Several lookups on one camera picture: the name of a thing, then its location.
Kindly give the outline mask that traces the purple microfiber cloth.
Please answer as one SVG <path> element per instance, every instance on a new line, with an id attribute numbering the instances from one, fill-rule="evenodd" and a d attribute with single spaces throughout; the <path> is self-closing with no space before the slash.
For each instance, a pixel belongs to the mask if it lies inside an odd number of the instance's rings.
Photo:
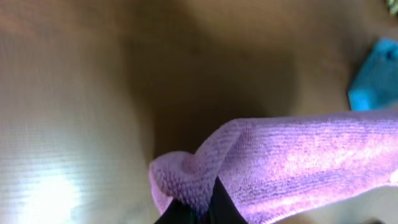
<path id="1" fill-rule="evenodd" d="M 154 202 L 173 199 L 204 214 L 216 179 L 249 223 L 300 212 L 397 185 L 397 111 L 314 117 L 234 119 L 193 153 L 151 162 Z"/>

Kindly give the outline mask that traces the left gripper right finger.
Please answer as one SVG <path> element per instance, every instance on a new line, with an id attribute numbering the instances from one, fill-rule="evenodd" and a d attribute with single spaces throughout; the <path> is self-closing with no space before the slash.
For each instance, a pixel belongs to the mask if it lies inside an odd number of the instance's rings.
<path id="1" fill-rule="evenodd" d="M 218 177 L 213 187 L 208 218 L 211 224 L 247 224 Z"/>

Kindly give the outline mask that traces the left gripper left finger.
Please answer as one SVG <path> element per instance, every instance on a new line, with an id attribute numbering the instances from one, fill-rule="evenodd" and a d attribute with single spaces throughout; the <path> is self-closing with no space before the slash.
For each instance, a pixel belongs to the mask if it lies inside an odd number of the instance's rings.
<path id="1" fill-rule="evenodd" d="M 196 214 L 188 205 L 173 199 L 155 224 L 196 224 Z"/>

